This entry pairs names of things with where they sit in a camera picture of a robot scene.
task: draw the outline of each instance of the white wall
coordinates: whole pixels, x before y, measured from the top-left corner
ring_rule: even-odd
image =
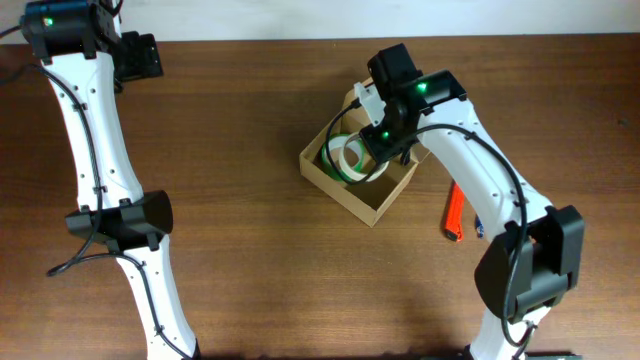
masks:
[[[0,28],[26,2],[0,0]],[[640,0],[125,0],[123,16],[161,41],[640,32]]]

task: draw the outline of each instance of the open cardboard box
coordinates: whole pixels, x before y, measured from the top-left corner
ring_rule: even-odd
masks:
[[[343,108],[346,108],[354,99],[355,94],[351,90],[345,97]],[[370,124],[369,117],[361,107],[349,111],[333,127],[332,133],[351,134],[368,124]],[[422,146],[414,146],[408,165],[403,166],[400,163],[400,158],[397,157],[389,162],[389,167],[378,179],[370,183],[348,186],[344,182],[332,179],[323,170],[320,151],[324,145],[328,128],[327,124],[300,153],[300,172],[302,176],[351,211],[365,224],[373,227],[407,186],[416,167],[429,155],[429,151]],[[373,159],[369,155],[365,155],[362,172],[369,172],[373,165]]]

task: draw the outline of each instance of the blue object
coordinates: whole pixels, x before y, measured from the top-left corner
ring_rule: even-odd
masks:
[[[484,237],[484,226],[482,222],[480,222],[480,218],[476,215],[476,234],[478,235],[478,239],[482,239]]]

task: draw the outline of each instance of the black bracket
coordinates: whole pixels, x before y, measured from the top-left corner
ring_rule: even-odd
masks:
[[[111,0],[45,0],[26,5],[22,34],[33,54],[50,65],[57,55],[82,53],[95,59],[97,52],[113,56],[115,92],[122,83],[164,74],[153,35],[135,31],[118,36]]]
[[[516,323],[542,306],[555,306],[578,283],[584,239],[584,220],[573,206],[547,208],[547,216],[529,224],[529,239],[522,249],[512,284],[508,319]],[[520,227],[510,222],[497,236],[475,271],[480,297],[502,318],[510,261]]]
[[[160,53],[153,35],[136,31],[122,34],[121,51],[114,52],[116,86],[122,83],[164,75]]]
[[[384,163],[407,154],[416,144],[411,136],[418,128],[420,115],[433,112],[433,107],[445,101],[467,99],[467,92],[447,70],[423,75],[417,70],[404,44],[380,51],[369,61],[369,72],[386,103],[385,116],[378,126],[369,125],[360,136],[376,163]]]
[[[103,210],[95,238],[111,252],[148,246],[159,248],[162,237],[173,230],[173,212],[164,191],[145,193],[133,204],[122,201],[118,208]],[[96,212],[74,211],[65,218],[69,232],[83,239],[93,230]]]

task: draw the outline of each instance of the green led light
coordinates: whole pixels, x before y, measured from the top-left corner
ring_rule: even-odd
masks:
[[[427,87],[429,87],[429,85],[427,83],[420,83],[417,86],[418,91],[420,91],[421,93],[426,93],[427,92]]]

